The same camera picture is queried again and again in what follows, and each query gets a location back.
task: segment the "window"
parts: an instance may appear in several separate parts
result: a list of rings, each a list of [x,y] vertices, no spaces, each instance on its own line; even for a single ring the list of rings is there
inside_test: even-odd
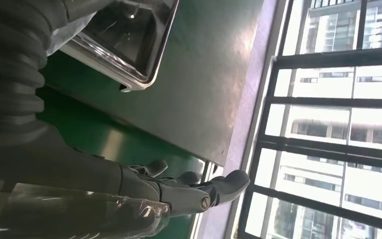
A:
[[[338,139],[346,139],[346,126],[333,125],[331,137]]]
[[[309,121],[297,122],[294,123],[292,132],[309,136],[326,137],[327,125]]]
[[[345,195],[345,201],[359,204],[365,207],[374,208],[378,210],[382,210],[382,202],[371,200],[368,198],[358,197],[350,194]]]
[[[316,188],[322,188],[329,191],[340,192],[341,186],[333,183],[323,182],[320,180],[298,177],[290,174],[284,174],[284,179],[292,182],[302,183],[308,186],[313,186]]]
[[[382,76],[362,76],[357,78],[357,82],[382,82]]]
[[[351,131],[351,140],[367,142],[367,129],[353,127]]]
[[[355,163],[348,163],[348,167],[365,169],[365,170],[369,170],[369,171],[382,173],[382,168],[380,168],[380,167],[368,166],[368,165],[363,165],[363,164],[355,164]]]
[[[331,239],[333,232],[333,216],[306,208],[302,221],[303,239]]]
[[[373,143],[382,143],[382,129],[373,130]]]
[[[315,157],[315,156],[307,156],[307,159],[311,160],[311,161],[318,161],[318,162],[337,164],[337,165],[343,165],[344,164],[344,162],[342,162],[342,161],[338,161],[338,160],[334,160],[334,159],[323,159],[323,158]]]
[[[301,78],[301,83],[317,83],[318,78]]]
[[[343,77],[353,77],[353,72],[323,72],[320,73],[320,78],[343,78]]]
[[[258,193],[256,238],[382,239],[382,0],[279,1],[240,223]]]

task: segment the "plastic wrap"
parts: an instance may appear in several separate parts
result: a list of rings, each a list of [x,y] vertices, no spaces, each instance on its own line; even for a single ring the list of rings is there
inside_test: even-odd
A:
[[[169,205],[95,192],[17,184],[2,192],[0,239],[129,239],[156,235]]]
[[[52,39],[50,42],[49,49],[46,51],[47,55],[52,55],[63,45],[65,45],[68,41],[74,38],[74,36],[80,33],[91,21],[95,14],[96,13],[93,13],[86,17],[80,18],[69,23],[65,27],[54,30],[52,33]]]

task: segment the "building window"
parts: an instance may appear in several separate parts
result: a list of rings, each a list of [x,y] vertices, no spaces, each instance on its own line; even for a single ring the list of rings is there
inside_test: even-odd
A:
[[[369,7],[364,30],[364,49],[382,47],[382,5]]]
[[[310,19],[305,51],[313,53],[352,50],[356,17],[357,11],[313,17]]]
[[[365,169],[373,172],[379,172],[382,173],[382,168],[380,167],[374,167],[369,165],[363,165],[363,164],[355,164],[355,163],[348,163],[348,167],[351,168],[359,168],[359,169]]]
[[[316,188],[322,188],[326,189],[329,191],[335,191],[335,192],[340,192],[341,191],[341,186],[333,183],[328,183],[328,182],[323,182],[320,180],[315,180],[315,179],[310,179],[310,178],[304,178],[304,177],[299,177],[299,176],[294,176],[285,173],[284,174],[284,179],[288,181],[292,181],[295,183],[302,183],[308,186],[316,187]]]
[[[301,83],[317,83],[318,78],[301,78],[300,82]]]
[[[368,198],[363,198],[363,197],[358,197],[358,196],[346,194],[345,195],[345,201],[348,201],[348,202],[351,202],[351,203],[355,203],[355,204],[358,204],[358,205],[362,205],[362,206],[365,206],[365,207],[369,207],[369,208],[374,208],[374,209],[382,210],[382,202],[379,202],[379,201],[376,201],[376,200],[372,200],[372,199],[368,199]]]
[[[305,208],[302,221],[302,239],[331,239],[332,231],[332,215]]]
[[[320,157],[315,157],[315,156],[307,156],[307,159],[311,160],[311,161],[330,163],[330,164],[337,164],[337,165],[343,165],[344,164],[344,162],[342,162],[342,161],[333,160],[333,159],[325,159],[325,158],[320,158]]]
[[[344,78],[353,77],[353,72],[322,72],[320,73],[320,78]]]
[[[346,126],[333,125],[331,137],[337,139],[346,139]]]
[[[361,127],[352,127],[351,140],[367,142],[367,129]]]
[[[321,124],[319,122],[294,122],[292,127],[292,133],[326,137],[327,136],[327,125]]]
[[[382,82],[382,76],[361,76],[357,77],[357,82]]]
[[[381,143],[382,144],[382,129],[374,129],[373,130],[373,143]]]
[[[342,219],[341,238],[343,239],[376,239],[377,229],[354,222],[348,219]]]

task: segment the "metal tray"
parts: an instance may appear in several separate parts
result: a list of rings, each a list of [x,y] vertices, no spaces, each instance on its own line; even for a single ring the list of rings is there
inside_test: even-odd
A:
[[[121,83],[122,92],[144,90],[155,82],[179,3],[135,1],[115,2],[100,10],[61,48]]]

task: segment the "green workbench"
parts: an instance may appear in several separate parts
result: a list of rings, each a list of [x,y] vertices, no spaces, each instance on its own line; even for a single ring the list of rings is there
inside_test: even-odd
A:
[[[161,176],[175,177],[185,171],[203,173],[203,161],[146,132],[123,126],[102,112],[49,88],[39,89],[37,95],[45,101],[45,111],[37,117],[54,125],[72,147],[126,165],[163,158],[169,168]],[[191,223],[191,216],[172,218],[168,227],[153,238],[185,239]]]

